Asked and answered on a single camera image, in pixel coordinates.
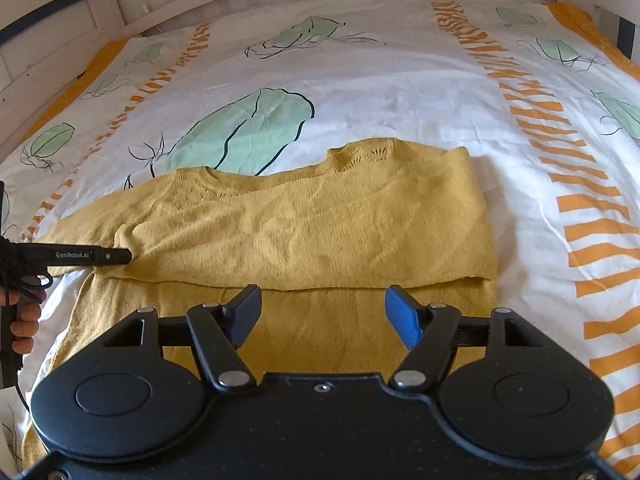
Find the person's left hand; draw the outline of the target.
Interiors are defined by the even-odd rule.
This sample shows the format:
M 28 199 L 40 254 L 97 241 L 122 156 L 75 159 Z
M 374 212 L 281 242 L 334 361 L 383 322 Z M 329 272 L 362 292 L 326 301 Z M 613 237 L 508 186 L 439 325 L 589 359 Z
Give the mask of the person's left hand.
M 2 307 L 20 305 L 18 317 L 10 329 L 13 335 L 12 349 L 21 356 L 26 356 L 34 348 L 34 338 L 39 330 L 41 305 L 47 298 L 44 290 L 36 290 L 34 295 L 35 299 L 30 299 L 15 290 L 7 290 L 4 287 L 1 289 Z

